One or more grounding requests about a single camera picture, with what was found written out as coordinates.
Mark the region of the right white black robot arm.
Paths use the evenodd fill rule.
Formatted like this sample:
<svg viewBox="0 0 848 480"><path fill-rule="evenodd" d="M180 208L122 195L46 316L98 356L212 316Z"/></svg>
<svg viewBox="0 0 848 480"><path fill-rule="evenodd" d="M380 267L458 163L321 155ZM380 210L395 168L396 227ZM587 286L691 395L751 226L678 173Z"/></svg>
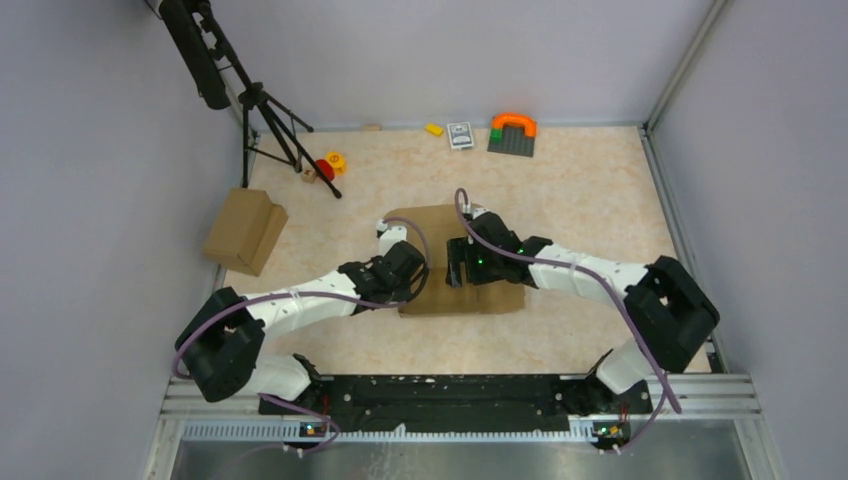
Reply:
<svg viewBox="0 0 848 480"><path fill-rule="evenodd" d="M720 322L713 302L675 258L623 263L569 250L550 239L520 239L485 208L460 207L467 233L466 279L556 290L616 309L631 333L587 375L586 397L612 412L650 376L682 373Z"/></svg>

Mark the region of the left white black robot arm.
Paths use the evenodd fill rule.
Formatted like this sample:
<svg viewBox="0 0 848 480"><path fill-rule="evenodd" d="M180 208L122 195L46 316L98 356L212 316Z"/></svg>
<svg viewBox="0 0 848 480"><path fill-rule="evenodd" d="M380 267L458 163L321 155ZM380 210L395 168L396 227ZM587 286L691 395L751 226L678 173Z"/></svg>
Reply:
<svg viewBox="0 0 848 480"><path fill-rule="evenodd" d="M175 374L191 379L209 403L238 394L274 395L297 413L319 404L318 374L301 356L268 350L278 337L365 311L399 308L424 278L425 256L407 241L365 262L347 262L270 293L216 290L175 342Z"/></svg>

